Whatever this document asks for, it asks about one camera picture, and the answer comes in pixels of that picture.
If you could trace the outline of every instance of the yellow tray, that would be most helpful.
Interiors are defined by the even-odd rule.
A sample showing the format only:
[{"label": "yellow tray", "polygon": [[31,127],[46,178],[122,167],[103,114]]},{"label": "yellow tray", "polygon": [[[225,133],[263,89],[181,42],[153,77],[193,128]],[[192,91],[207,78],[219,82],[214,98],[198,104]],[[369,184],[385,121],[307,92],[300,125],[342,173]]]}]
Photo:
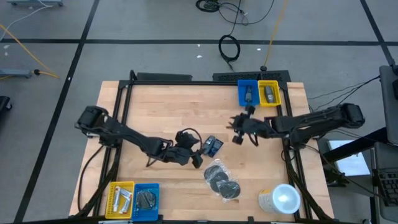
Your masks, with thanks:
[{"label": "yellow tray", "polygon": [[[278,81],[275,80],[259,80],[259,95],[260,95],[260,106],[278,106],[282,104],[280,100],[279,94],[279,85]],[[264,93],[264,89],[266,86],[270,86],[272,88],[272,93],[275,97],[275,103],[268,103],[266,94]]]},{"label": "yellow tray", "polygon": [[[123,205],[126,199],[120,195],[119,196],[119,208],[117,212],[113,211],[113,201],[114,201],[114,190],[115,187],[119,186],[123,189],[126,189],[132,193],[131,201],[129,209],[127,210],[126,214],[120,214],[120,209],[123,208]],[[132,202],[134,201],[134,181],[125,181],[125,182],[111,182],[109,185],[109,192],[108,192],[108,201],[106,202],[106,211],[105,211],[105,218],[107,219],[130,219],[132,214]]]}]

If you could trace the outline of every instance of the white paper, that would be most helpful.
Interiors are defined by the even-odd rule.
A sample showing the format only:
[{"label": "white paper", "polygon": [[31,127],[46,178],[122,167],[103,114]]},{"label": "white paper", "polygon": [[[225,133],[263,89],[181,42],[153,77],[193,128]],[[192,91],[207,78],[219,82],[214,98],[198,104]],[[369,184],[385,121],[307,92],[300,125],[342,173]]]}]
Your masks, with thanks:
[{"label": "white paper", "polygon": [[[328,144],[330,149],[333,150],[352,141],[353,140],[334,140],[328,141]],[[362,152],[344,159],[340,159],[339,161],[336,161],[336,164],[337,169],[340,170],[340,172],[344,172],[346,176],[371,174],[368,166],[366,165],[365,158],[363,157]]]}]

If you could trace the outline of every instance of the gray floor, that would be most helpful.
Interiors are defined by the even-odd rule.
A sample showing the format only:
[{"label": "gray floor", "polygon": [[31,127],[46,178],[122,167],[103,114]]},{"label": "gray floor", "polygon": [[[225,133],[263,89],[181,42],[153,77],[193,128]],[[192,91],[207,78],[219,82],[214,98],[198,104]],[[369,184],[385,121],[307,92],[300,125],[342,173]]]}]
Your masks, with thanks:
[{"label": "gray floor", "polygon": [[[64,0],[64,7],[44,9],[11,28],[18,38],[79,39],[93,0]],[[394,0],[367,0],[386,41],[398,40]],[[271,1],[243,1],[250,21],[260,18]],[[269,17],[251,26],[237,26],[234,36],[245,40],[269,40],[283,1],[275,0]],[[0,22],[5,26],[33,9],[0,2]],[[234,15],[225,12],[229,19]],[[232,28],[218,13],[207,14],[195,0],[101,0],[89,39],[219,39]],[[359,0],[289,1],[277,40],[377,41]],[[0,129],[0,223],[12,222],[29,181],[77,44],[26,44],[60,79],[41,75],[31,79],[0,81],[0,95],[12,98],[13,110]],[[242,45],[234,69],[256,71],[264,63],[267,45]],[[233,52],[234,46],[223,47]],[[398,59],[398,47],[389,47]],[[289,70],[295,82],[304,82],[308,97],[337,90],[378,75],[386,58],[379,46],[275,45],[270,70]],[[41,68],[17,44],[0,44],[0,67]],[[73,128],[86,105],[96,103],[101,82],[127,78],[136,72],[192,74],[194,80],[211,80],[216,72],[229,72],[217,45],[86,44],[70,85],[56,130],[24,221],[67,217],[76,186],[86,138]],[[334,96],[310,101],[315,108]],[[378,81],[349,98],[367,117],[357,134],[384,126]],[[349,137],[332,133],[332,139]],[[336,218],[360,222],[370,217],[368,198],[341,189],[330,189]]]}]

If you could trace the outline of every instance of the blue tray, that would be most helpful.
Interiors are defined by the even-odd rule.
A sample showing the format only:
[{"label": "blue tray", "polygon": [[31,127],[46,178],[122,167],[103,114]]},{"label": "blue tray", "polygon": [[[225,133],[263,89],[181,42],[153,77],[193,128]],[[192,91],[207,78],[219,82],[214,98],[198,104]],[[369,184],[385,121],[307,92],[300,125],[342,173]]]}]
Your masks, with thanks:
[{"label": "blue tray", "polygon": [[[152,210],[136,208],[137,193],[142,190],[149,190],[156,195],[156,207]],[[159,214],[159,184],[135,184],[134,186],[134,201],[132,208],[132,221],[156,221]]]},{"label": "blue tray", "polygon": [[[252,93],[251,103],[247,103],[244,100],[248,86],[251,86],[251,93]],[[259,96],[259,87],[257,84],[257,80],[238,80],[238,98],[239,98],[239,105],[241,106],[246,106],[248,104],[252,106],[258,105],[260,103],[260,96]]]}]

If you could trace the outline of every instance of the black floor stripe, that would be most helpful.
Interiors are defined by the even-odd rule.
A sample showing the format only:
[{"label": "black floor stripe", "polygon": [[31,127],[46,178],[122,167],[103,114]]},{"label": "black floor stripe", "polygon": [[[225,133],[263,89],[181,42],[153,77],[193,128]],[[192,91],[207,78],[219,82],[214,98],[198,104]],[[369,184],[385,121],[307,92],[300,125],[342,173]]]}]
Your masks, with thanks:
[{"label": "black floor stripe", "polygon": [[385,43],[385,41],[383,39],[383,36],[381,35],[381,32],[380,32],[380,30],[379,30],[379,28],[378,28],[378,26],[376,24],[376,21],[373,18],[372,12],[369,9],[368,4],[366,3],[366,0],[361,0],[361,4],[362,4],[363,9],[365,10],[366,16],[369,19],[369,22],[371,23],[373,32],[376,35],[377,40],[380,42],[381,49],[383,50],[384,56],[386,57],[388,64],[389,65],[395,64],[395,61],[391,57],[391,53],[390,53],[390,51],[389,51],[389,49],[388,49],[388,47],[387,47],[387,45],[386,45],[386,43]]},{"label": "black floor stripe", "polygon": [[[78,44],[78,39],[19,39],[27,44]],[[118,39],[87,39],[84,44],[218,44],[219,40],[118,40]],[[269,40],[239,40],[242,45],[267,45]],[[16,43],[13,39],[3,39],[1,43]],[[223,44],[234,44],[225,40]],[[329,40],[274,40],[273,45],[314,45],[314,46],[377,46],[378,41],[329,41]],[[395,46],[398,42],[386,42]]]},{"label": "black floor stripe", "polygon": [[30,176],[29,182],[28,182],[27,187],[25,189],[25,193],[24,193],[24,196],[23,196],[23,198],[21,200],[21,204],[19,204],[19,208],[18,208],[16,217],[14,219],[14,222],[22,222],[23,219],[24,219],[27,207],[28,207],[29,202],[30,202],[30,198],[32,197],[33,191],[34,191],[36,183],[37,183],[37,179],[39,178],[39,174],[40,174],[40,171],[42,169],[42,166],[43,166],[43,163],[44,163],[44,159],[45,159],[45,157],[47,155],[47,151],[49,150],[50,142],[51,142],[52,136],[54,134],[55,127],[57,126],[58,119],[60,117],[61,110],[62,110],[63,104],[65,102],[65,98],[67,97],[67,93],[68,93],[68,90],[69,90],[70,83],[72,82],[73,74],[75,73],[76,67],[78,65],[79,58],[80,58],[80,55],[81,55],[81,51],[83,50],[83,46],[84,46],[85,40],[87,39],[88,31],[89,31],[89,29],[91,27],[91,23],[93,22],[93,18],[94,18],[95,12],[97,10],[99,1],[100,0],[95,0],[94,3],[93,3],[93,6],[91,7],[91,11],[90,11],[90,14],[88,16],[88,19],[87,19],[87,22],[86,22],[86,26],[85,26],[85,28],[83,30],[82,35],[81,35],[79,45],[78,45],[78,47],[76,49],[76,52],[75,52],[75,56],[74,56],[74,58],[72,60],[72,64],[70,65],[70,68],[69,68],[69,71],[68,71],[68,75],[67,75],[67,77],[65,79],[65,83],[63,84],[62,91],[61,91],[61,94],[60,94],[60,98],[58,99],[57,105],[55,107],[55,111],[54,111],[54,114],[52,116],[52,119],[51,119],[51,122],[50,122],[50,126],[49,126],[49,128],[47,130],[47,133],[45,134],[43,145],[42,145],[42,147],[40,149],[39,155],[37,157],[35,166],[34,166],[33,171],[32,171],[32,175]]}]

